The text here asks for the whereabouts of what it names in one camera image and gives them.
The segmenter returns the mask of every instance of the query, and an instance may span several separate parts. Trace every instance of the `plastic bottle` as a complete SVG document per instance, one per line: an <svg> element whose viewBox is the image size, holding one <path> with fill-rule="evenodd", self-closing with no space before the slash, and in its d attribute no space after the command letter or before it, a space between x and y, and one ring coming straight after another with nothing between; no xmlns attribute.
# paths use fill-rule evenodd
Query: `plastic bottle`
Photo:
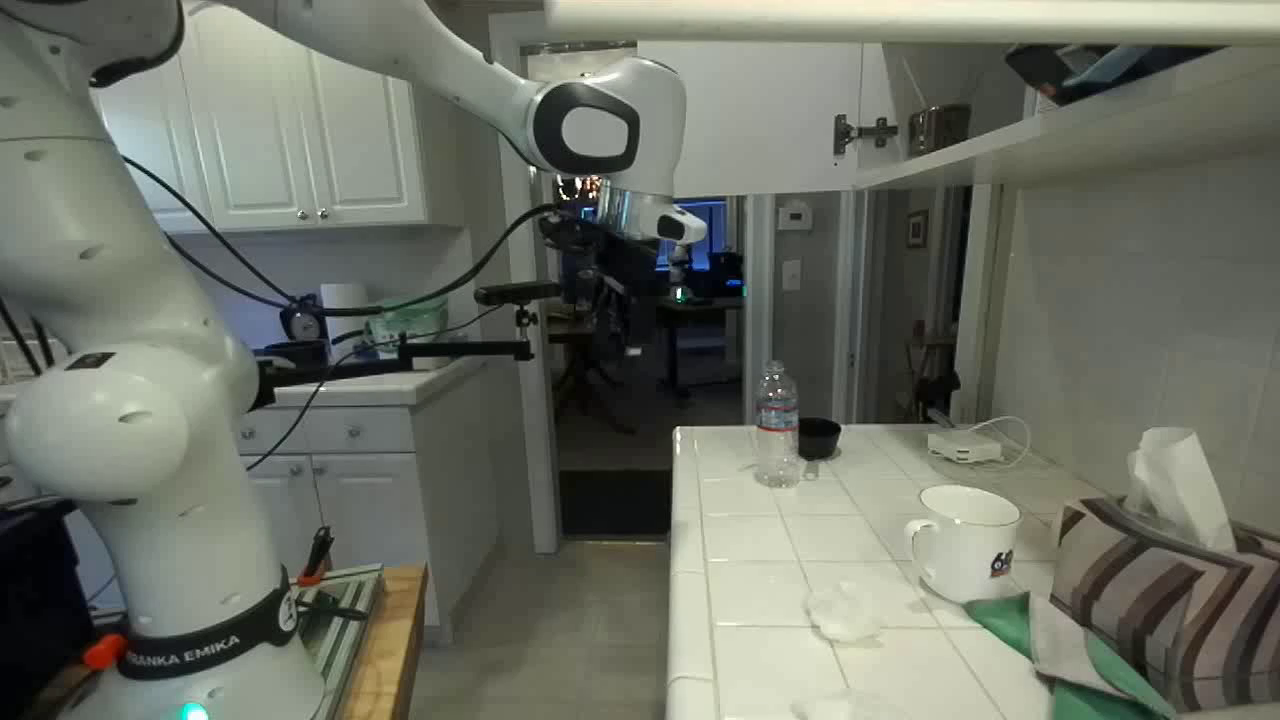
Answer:
<svg viewBox="0 0 1280 720"><path fill-rule="evenodd" d="M767 365L755 387L755 482L767 487L800 486L795 462L800 393L781 360Z"/></svg>

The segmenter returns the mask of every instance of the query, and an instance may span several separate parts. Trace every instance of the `white tile countertop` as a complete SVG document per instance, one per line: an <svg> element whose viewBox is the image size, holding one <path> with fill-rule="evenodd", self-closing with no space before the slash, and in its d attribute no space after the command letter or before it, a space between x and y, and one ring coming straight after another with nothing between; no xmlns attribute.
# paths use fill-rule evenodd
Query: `white tile countertop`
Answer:
<svg viewBox="0 0 1280 720"><path fill-rule="evenodd" d="M748 429L678 429L669 720L795 720L826 697L867 720L1047 715L1032 664L916 583L906 525L932 486L991 487L1026 511L1011 592L1047 592L1056 518L1095 487L1038 455L955 467L906 424L848 424L800 487L766 487L748 465ZM808 592L841 580L874 598L874 642L808 626Z"/></svg>

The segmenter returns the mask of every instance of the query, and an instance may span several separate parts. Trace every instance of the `mug handle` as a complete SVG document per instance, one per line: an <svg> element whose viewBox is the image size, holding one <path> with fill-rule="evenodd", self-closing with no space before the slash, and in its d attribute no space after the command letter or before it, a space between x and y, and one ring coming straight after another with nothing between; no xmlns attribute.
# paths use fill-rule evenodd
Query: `mug handle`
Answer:
<svg viewBox="0 0 1280 720"><path fill-rule="evenodd" d="M937 537L941 525L937 525L937 520L907 520L907 525L906 525L907 561L912 561L912 569L916 569L924 580L937 580L932 563L919 561L919 537L924 537L924 531Z"/></svg>

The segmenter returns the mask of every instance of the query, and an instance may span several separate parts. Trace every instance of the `upper cabinet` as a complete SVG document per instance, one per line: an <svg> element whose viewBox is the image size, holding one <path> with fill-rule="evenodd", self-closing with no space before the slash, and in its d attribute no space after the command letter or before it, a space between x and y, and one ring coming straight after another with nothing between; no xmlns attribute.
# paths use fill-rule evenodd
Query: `upper cabinet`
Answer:
<svg viewBox="0 0 1280 720"><path fill-rule="evenodd" d="M638 58L673 65L687 90L680 195L761 195L853 189L883 152L835 152L835 120L877 124L890 98L865 98L862 46L691 46L645 40Z"/></svg>
<svg viewBox="0 0 1280 720"><path fill-rule="evenodd" d="M158 75L174 110L161 128L128 104ZM225 234L458 220L430 195L430 174L453 174L447 147L425 155L422 104L405 80L335 65L239 11L197 11L180 62L98 100L120 152L151 163L177 139L193 147L197 182L177 189Z"/></svg>
<svg viewBox="0 0 1280 720"><path fill-rule="evenodd" d="M98 93L98 114L106 118L115 147L149 163L164 186L184 191L201 212L207 210L204 178L197 161L197 138L188 120L188 83L180 65L134 75L108 93ZM197 220L161 186L134 174L149 210L164 234L193 234Z"/></svg>

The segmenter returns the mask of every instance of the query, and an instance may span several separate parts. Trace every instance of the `tissue box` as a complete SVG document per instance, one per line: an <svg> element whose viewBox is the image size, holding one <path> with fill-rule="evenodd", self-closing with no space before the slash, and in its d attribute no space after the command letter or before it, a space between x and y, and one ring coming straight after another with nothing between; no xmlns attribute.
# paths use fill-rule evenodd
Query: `tissue box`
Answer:
<svg viewBox="0 0 1280 720"><path fill-rule="evenodd" d="M1051 605L1106 635L1171 710L1280 699L1280 540L1236 525L1236 557L1194 549L1118 499L1061 520Z"/></svg>

